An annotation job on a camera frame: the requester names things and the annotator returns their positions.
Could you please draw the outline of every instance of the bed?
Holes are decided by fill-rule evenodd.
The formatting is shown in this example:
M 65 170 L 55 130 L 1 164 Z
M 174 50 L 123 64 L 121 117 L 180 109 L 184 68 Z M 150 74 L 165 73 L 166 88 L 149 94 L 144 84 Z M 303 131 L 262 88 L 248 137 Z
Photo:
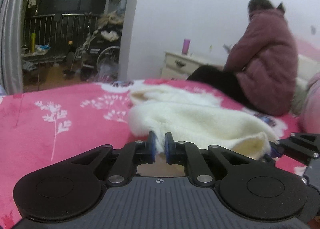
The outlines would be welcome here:
M 260 114 L 210 86 L 181 80 L 90 83 L 0 97 L 0 225 L 4 229 L 21 218 L 12 190 L 22 176 L 102 144 L 122 148 L 127 142 L 142 139 L 130 133 L 127 113 L 131 107 L 130 89 L 143 84 L 167 84 L 192 93 L 211 93 L 221 99 L 222 108 L 257 116 L 281 138 L 300 131 L 299 118 L 290 113 L 277 118 Z M 301 163 L 286 156 L 276 165 L 298 175 L 304 170 Z

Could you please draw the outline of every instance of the silver curtain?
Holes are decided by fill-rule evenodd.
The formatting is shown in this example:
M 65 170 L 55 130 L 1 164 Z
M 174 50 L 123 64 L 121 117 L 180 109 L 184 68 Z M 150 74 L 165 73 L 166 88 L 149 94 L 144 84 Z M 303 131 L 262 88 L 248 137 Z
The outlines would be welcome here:
M 9 95 L 23 92 L 21 11 L 22 0 L 0 0 L 0 84 Z

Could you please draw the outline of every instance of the black pants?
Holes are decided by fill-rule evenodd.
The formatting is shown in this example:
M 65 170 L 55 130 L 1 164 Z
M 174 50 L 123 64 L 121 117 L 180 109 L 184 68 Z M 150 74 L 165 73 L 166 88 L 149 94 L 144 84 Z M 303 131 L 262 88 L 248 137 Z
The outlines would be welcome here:
M 244 95 L 238 79 L 232 72 L 220 71 L 213 66 L 205 65 L 194 71 L 187 80 L 211 85 L 245 107 L 258 111 Z

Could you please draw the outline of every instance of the black circular joint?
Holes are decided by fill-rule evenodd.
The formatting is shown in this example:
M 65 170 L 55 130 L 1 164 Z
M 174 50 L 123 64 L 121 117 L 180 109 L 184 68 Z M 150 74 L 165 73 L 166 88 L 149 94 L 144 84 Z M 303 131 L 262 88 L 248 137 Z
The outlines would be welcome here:
M 284 184 L 273 177 L 259 176 L 247 183 L 248 190 L 259 197 L 276 197 L 283 193 Z
M 52 165 L 21 178 L 13 199 L 23 217 L 43 222 L 73 218 L 99 199 L 101 184 L 85 165 Z
M 294 174 L 263 163 L 233 166 L 221 180 L 219 193 L 234 211 L 264 221 L 298 214 L 307 201 L 307 187 Z

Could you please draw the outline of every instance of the jacket sleeve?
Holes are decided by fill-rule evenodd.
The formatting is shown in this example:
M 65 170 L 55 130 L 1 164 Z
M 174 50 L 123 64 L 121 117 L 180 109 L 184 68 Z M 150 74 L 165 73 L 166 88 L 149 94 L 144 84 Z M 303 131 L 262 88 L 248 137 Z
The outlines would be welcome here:
M 254 16 L 244 35 L 230 51 L 224 71 L 240 72 L 269 43 L 270 25 L 262 15 Z

